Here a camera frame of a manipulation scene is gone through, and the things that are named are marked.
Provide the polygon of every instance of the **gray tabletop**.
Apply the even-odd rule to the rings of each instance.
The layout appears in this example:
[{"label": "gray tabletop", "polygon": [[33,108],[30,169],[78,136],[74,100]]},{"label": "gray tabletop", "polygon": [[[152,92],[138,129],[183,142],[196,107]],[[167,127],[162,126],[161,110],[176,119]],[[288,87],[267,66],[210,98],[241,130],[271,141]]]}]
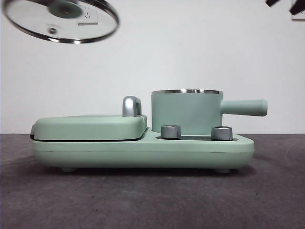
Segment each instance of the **gray tabletop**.
[{"label": "gray tabletop", "polygon": [[244,135],[250,165],[79,169],[40,164],[29,135],[1,135],[2,229],[305,228],[305,135]]}]

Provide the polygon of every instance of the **silver knob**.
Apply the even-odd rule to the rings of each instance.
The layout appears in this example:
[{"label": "silver knob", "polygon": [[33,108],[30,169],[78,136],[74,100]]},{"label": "silver knob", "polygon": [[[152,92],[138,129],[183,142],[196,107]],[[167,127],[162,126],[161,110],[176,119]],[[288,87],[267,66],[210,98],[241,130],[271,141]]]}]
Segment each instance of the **silver knob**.
[{"label": "silver knob", "polygon": [[180,139],[181,128],[179,125],[161,126],[161,137],[165,139]]},{"label": "silver knob", "polygon": [[214,126],[211,131],[211,139],[220,141],[233,140],[232,127]]}]

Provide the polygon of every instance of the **glass lid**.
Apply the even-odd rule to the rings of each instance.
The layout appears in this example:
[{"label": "glass lid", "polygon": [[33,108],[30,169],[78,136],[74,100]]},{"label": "glass lid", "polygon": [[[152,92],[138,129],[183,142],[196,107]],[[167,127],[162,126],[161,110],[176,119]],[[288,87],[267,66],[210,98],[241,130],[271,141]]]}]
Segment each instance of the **glass lid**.
[{"label": "glass lid", "polygon": [[119,26],[115,9],[104,0],[6,0],[3,10],[21,31],[52,42],[100,41]]}]

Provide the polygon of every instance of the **appliance base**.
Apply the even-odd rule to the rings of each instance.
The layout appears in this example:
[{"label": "appliance base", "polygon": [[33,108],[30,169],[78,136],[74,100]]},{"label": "appliance base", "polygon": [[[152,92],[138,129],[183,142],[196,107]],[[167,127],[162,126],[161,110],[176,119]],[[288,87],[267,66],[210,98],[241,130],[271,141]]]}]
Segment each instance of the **appliance base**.
[{"label": "appliance base", "polygon": [[159,136],[148,128],[134,141],[33,140],[34,156],[65,172],[76,168],[211,168],[228,173],[246,166],[254,153],[254,142],[240,135],[233,135],[234,141],[164,140]]}]

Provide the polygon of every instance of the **rubber foot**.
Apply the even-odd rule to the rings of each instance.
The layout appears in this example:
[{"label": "rubber foot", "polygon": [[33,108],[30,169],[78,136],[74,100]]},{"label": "rubber foot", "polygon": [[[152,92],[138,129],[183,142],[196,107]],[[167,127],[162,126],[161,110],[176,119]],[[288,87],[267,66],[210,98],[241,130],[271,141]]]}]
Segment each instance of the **rubber foot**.
[{"label": "rubber foot", "polygon": [[230,169],[222,168],[222,169],[214,169],[217,173],[229,173]]},{"label": "rubber foot", "polygon": [[70,173],[70,172],[74,172],[77,169],[76,168],[61,168],[61,170],[62,170],[62,172]]}]

